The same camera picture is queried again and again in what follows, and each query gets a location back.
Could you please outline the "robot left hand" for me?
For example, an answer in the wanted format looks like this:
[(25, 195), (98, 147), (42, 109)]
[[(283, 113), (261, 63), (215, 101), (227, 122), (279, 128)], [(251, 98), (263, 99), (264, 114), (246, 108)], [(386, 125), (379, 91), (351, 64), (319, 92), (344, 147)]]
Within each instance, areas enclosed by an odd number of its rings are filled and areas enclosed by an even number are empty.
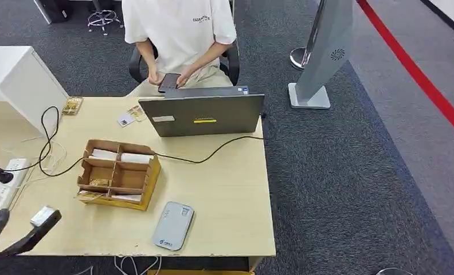
[[(0, 234), (10, 218), (8, 209), (0, 209)], [(32, 250), (62, 218), (58, 209), (44, 206), (31, 220), (33, 228), (19, 241), (0, 252), (0, 258), (16, 256)]]

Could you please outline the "person's right hand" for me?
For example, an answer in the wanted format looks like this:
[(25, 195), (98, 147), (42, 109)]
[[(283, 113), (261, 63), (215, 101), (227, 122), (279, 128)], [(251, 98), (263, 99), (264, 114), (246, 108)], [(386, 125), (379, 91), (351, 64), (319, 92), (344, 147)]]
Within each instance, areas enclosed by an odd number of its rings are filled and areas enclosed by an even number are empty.
[(161, 72), (157, 72), (156, 70), (149, 70), (148, 71), (148, 83), (156, 86), (160, 86), (164, 79), (164, 74)]

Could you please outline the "person's left hand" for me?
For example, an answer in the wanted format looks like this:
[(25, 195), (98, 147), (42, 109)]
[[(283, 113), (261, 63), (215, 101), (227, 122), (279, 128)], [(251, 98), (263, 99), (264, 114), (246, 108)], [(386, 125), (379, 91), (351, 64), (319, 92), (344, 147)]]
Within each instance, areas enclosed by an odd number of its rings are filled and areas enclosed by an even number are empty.
[(191, 75), (195, 72), (195, 69), (191, 68), (190, 66), (186, 67), (180, 76), (177, 78), (177, 88), (184, 87), (188, 82)]

